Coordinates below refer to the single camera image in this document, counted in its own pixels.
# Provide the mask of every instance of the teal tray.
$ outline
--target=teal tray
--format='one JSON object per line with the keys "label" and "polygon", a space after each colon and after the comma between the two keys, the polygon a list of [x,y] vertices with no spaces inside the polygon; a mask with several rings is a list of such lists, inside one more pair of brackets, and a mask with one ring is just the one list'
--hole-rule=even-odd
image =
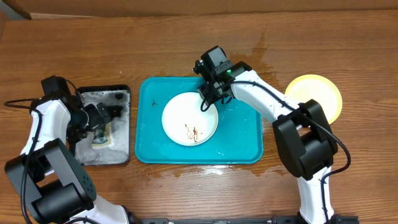
{"label": "teal tray", "polygon": [[135,152],[151,164],[252,164],[263,152],[261,115],[247,104],[232,100],[215,103],[218,127],[214,135],[197,146],[173,142],[162,127],[162,113],[175,96],[196,92],[200,77],[156,77],[141,85],[139,92]]}

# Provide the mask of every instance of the yellow disc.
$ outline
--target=yellow disc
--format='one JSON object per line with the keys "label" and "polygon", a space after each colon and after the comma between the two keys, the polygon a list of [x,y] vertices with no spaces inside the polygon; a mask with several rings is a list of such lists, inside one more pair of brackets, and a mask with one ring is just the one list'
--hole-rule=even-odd
{"label": "yellow disc", "polygon": [[335,84],[319,75],[296,78],[286,88],[285,95],[303,103],[314,99],[322,106],[329,124],[337,119],[343,107],[340,91]]}

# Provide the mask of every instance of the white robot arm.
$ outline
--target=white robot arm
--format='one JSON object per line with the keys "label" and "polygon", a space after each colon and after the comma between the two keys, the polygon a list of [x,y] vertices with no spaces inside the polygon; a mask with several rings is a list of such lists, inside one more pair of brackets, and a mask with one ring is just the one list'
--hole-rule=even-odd
{"label": "white robot arm", "polygon": [[[97,195],[89,175],[66,149],[67,136],[68,142],[75,144],[87,131],[110,122],[111,113],[103,103],[83,107],[83,98],[79,93],[72,95],[62,77],[49,77],[42,85],[45,96],[30,106],[33,123],[27,144],[20,156],[8,161],[5,167],[30,214],[38,223],[61,223],[69,219],[76,221],[76,218],[83,219],[76,221],[80,223],[130,223],[132,213]],[[24,162],[28,154],[29,164]],[[28,167],[26,177],[23,176],[25,166]],[[37,182],[53,172],[58,180],[37,186]],[[24,195],[22,179],[26,179]]]}
{"label": "white robot arm", "polygon": [[[328,221],[325,209],[329,219],[334,215],[330,204],[329,182],[327,178],[324,183],[324,208],[320,180],[331,171],[333,154],[337,152],[336,142],[324,136],[324,133],[315,127],[311,127],[309,133],[300,137],[297,129],[303,125],[308,126],[308,123],[295,114],[302,111],[330,130],[320,105],[313,100],[302,104],[286,97],[262,80],[244,62],[232,65],[218,46],[203,54],[201,59],[196,61],[193,71],[202,75],[205,80],[205,83],[198,87],[204,103],[209,106],[220,99],[232,97],[247,103],[262,114],[274,127],[282,162],[288,171],[297,177],[301,198],[300,216],[310,224]],[[277,98],[284,101],[290,109]]]}
{"label": "white robot arm", "polygon": [[[283,99],[288,105],[292,106],[295,109],[299,108],[298,102],[289,97],[286,97],[283,93],[270,86],[270,84],[262,80],[254,70],[243,72],[235,78],[235,81],[256,82],[268,88],[279,98]],[[288,115],[292,112],[288,108],[282,106],[282,104],[279,103],[269,93],[257,86],[252,86],[248,84],[232,84],[231,89],[234,97],[237,100],[243,101],[252,106],[271,124],[276,121],[280,115]],[[322,205],[320,179],[330,171],[331,166],[324,167],[323,169],[315,173],[310,180],[305,180],[303,177],[297,178],[298,189],[300,191],[301,198],[300,214],[309,224],[326,222]],[[332,217],[334,211],[330,205],[328,178],[326,179],[325,183],[325,199],[328,216]]]}

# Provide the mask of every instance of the brown sauce stain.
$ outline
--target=brown sauce stain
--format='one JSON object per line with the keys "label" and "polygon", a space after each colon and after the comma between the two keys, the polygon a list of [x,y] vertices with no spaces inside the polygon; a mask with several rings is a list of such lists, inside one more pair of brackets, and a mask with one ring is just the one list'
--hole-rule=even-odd
{"label": "brown sauce stain", "polygon": [[195,142],[198,142],[198,130],[197,127],[194,126],[193,129],[189,128],[186,124],[185,124],[185,129],[187,130],[187,138],[188,139],[192,139]]}

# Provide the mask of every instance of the black cable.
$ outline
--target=black cable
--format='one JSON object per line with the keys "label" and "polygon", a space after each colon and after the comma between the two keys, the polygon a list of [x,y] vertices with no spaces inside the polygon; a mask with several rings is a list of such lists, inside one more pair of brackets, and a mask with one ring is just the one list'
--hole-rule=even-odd
{"label": "black cable", "polygon": [[76,86],[70,80],[65,79],[65,81],[73,86],[73,88],[75,89],[75,93],[76,93],[77,92]]}
{"label": "black cable", "polygon": [[78,217],[78,218],[74,218],[72,220],[67,221],[65,224],[72,224],[75,222],[83,222],[83,223],[90,223],[90,224],[99,224],[98,222],[91,220],[87,217]]}
{"label": "black cable", "polygon": [[203,109],[203,105],[205,105],[206,101],[207,101],[207,98],[204,98],[203,101],[201,102],[200,111],[202,111],[202,112],[206,112],[211,106],[211,105],[207,105],[207,107],[205,109]]}
{"label": "black cable", "polygon": [[[12,103],[17,103],[17,102],[23,102],[23,101],[34,101],[36,99],[21,99],[21,100],[10,100],[4,103],[4,106],[8,107],[13,107],[13,108],[22,108],[22,109],[30,109],[28,106],[22,106],[22,105],[13,105]],[[31,220],[29,219],[29,216],[26,211],[26,200],[25,200],[25,195],[26,195],[26,178],[27,178],[27,170],[29,168],[29,162],[30,158],[32,157],[32,152],[34,148],[36,147],[37,144],[37,139],[39,137],[40,129],[42,126],[42,113],[40,113],[39,110],[37,109],[32,109],[32,111],[35,111],[38,116],[39,116],[39,123],[37,124],[37,129],[35,132],[35,136],[33,138],[32,145],[29,149],[29,152],[27,154],[25,164],[24,164],[24,171],[22,172],[22,184],[21,184],[21,210],[22,210],[22,215],[25,218],[26,223],[32,224]]]}
{"label": "black cable", "polygon": [[232,96],[229,97],[229,99],[227,100],[227,102],[224,102],[224,99],[225,99],[225,98],[222,98],[222,99],[221,99],[221,104],[228,104],[229,102],[231,102]]}
{"label": "black cable", "polygon": [[283,106],[285,106],[286,108],[288,108],[289,110],[299,114],[302,118],[304,118],[308,123],[310,123],[310,125],[316,126],[317,128],[321,129],[323,132],[325,132],[327,135],[329,135],[331,138],[333,138],[337,144],[339,144],[339,146],[344,150],[346,156],[347,156],[347,163],[344,167],[331,171],[327,174],[325,174],[322,179],[321,179],[321,194],[322,194],[322,204],[323,204],[323,210],[325,212],[325,218],[326,218],[326,223],[329,223],[329,217],[328,217],[328,211],[326,209],[326,201],[325,201],[325,179],[333,174],[337,174],[340,172],[343,172],[344,170],[346,170],[349,165],[351,164],[351,156],[348,152],[347,147],[331,132],[329,132],[328,130],[326,130],[324,127],[320,126],[318,123],[316,123],[314,120],[312,120],[311,118],[309,118],[308,116],[305,116],[303,113],[301,113],[299,110],[291,107],[290,105],[288,105],[284,100],[280,99],[275,93],[273,93],[272,91],[270,91],[267,87],[256,83],[256,82],[250,82],[250,81],[233,81],[231,83],[227,83],[227,84],[223,84],[218,86],[217,88],[215,88],[215,91],[226,87],[226,86],[231,86],[232,84],[248,84],[248,85],[254,85],[257,86],[261,89],[263,89],[264,91],[266,91],[267,93],[269,93],[272,97],[274,97],[280,104],[282,104]]}

